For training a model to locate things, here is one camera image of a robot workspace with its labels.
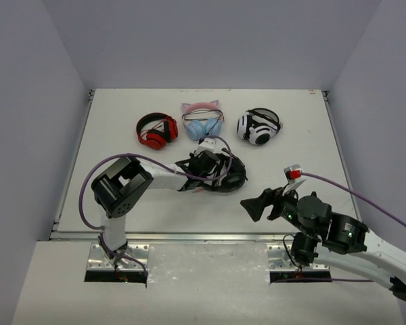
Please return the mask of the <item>black headset with microphone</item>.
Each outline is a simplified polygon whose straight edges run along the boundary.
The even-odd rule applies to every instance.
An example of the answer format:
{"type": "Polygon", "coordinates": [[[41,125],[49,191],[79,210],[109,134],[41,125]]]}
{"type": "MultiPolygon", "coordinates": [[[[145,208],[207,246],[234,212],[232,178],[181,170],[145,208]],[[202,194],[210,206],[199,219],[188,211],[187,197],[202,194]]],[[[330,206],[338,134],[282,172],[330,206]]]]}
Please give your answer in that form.
{"type": "MultiPolygon", "coordinates": [[[[221,178],[214,181],[187,181],[181,191],[203,189],[210,192],[228,193],[239,190],[248,180],[245,164],[234,154],[229,155],[223,148],[223,153],[215,153],[221,159],[221,178]]],[[[177,165],[187,173],[186,160],[180,160],[177,165]]]]}

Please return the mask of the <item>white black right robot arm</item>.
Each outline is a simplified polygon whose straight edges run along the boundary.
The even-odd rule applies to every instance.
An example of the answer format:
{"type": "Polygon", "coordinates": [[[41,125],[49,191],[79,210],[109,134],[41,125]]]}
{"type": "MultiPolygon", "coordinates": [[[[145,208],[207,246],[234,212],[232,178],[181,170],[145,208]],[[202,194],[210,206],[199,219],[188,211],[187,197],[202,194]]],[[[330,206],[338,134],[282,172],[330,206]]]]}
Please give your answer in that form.
{"type": "Polygon", "coordinates": [[[406,302],[406,252],[371,231],[363,222],[336,213],[315,192],[267,188],[256,198],[241,200],[253,221],[271,207],[269,220],[285,219],[298,231],[289,256],[300,266],[333,265],[372,280],[406,302]]]}

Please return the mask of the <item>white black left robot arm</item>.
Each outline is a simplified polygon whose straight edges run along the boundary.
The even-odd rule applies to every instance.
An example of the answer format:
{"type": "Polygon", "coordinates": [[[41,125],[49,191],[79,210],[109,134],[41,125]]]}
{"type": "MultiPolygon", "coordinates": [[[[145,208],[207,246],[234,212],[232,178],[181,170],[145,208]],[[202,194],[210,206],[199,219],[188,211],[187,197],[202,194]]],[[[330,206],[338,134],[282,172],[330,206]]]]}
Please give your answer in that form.
{"type": "Polygon", "coordinates": [[[211,178],[218,162],[217,155],[208,150],[167,167],[129,155],[118,158],[91,184],[96,203],[105,211],[99,243],[106,256],[110,260],[125,256],[126,214],[146,190],[193,190],[211,178]]]}

